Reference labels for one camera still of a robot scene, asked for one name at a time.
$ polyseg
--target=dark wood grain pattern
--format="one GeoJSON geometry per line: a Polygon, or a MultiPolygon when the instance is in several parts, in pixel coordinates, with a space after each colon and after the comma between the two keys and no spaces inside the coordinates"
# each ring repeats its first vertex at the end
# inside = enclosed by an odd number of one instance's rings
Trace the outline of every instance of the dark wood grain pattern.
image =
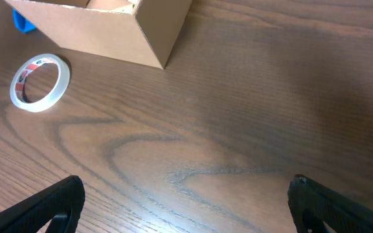
{"type": "Polygon", "coordinates": [[[373,209],[373,1],[194,0],[163,71],[23,35],[0,0],[0,211],[74,174],[79,232],[295,232],[296,173],[373,209]],[[45,52],[73,77],[27,113],[9,85],[45,52]]]}

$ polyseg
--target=open box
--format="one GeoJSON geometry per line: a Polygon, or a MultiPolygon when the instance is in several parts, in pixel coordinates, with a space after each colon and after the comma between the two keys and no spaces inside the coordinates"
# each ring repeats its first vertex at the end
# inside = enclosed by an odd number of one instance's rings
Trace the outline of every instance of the open box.
{"type": "Polygon", "coordinates": [[[163,69],[192,0],[5,1],[60,47],[163,69]]]}

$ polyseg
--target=cardboard box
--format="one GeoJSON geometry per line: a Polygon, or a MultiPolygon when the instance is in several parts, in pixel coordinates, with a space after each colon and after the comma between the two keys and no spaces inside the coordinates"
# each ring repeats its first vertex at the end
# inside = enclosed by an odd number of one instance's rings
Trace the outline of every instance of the cardboard box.
{"type": "Polygon", "coordinates": [[[5,0],[57,45],[164,68],[192,0],[5,0]]]}

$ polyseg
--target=wood grain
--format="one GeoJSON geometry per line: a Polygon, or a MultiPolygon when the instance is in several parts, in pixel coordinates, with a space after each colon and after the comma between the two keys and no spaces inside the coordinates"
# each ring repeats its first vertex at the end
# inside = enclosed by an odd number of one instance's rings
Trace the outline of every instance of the wood grain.
{"type": "MultiPolygon", "coordinates": [[[[79,232],[295,232],[296,173],[373,209],[373,1],[194,0],[164,71],[23,35],[10,13],[0,0],[0,211],[70,174],[79,232]],[[45,52],[72,80],[26,113],[9,85],[45,52]]],[[[27,85],[36,100],[52,82],[27,85]]]]}

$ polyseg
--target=roll of tape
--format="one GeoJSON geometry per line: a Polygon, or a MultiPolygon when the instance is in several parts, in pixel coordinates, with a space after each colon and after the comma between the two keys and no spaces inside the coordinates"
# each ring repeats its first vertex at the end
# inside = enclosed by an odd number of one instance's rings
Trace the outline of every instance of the roll of tape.
{"type": "Polygon", "coordinates": [[[61,60],[59,57],[53,54],[41,54],[35,56],[27,61],[12,79],[10,96],[12,103],[20,109],[24,109],[33,113],[44,111],[49,107],[53,106],[64,94],[70,81],[70,70],[69,66],[61,60]],[[27,81],[27,77],[32,71],[38,67],[53,63],[58,68],[57,82],[50,91],[50,93],[38,100],[37,102],[28,103],[24,99],[24,86],[27,81]]]}

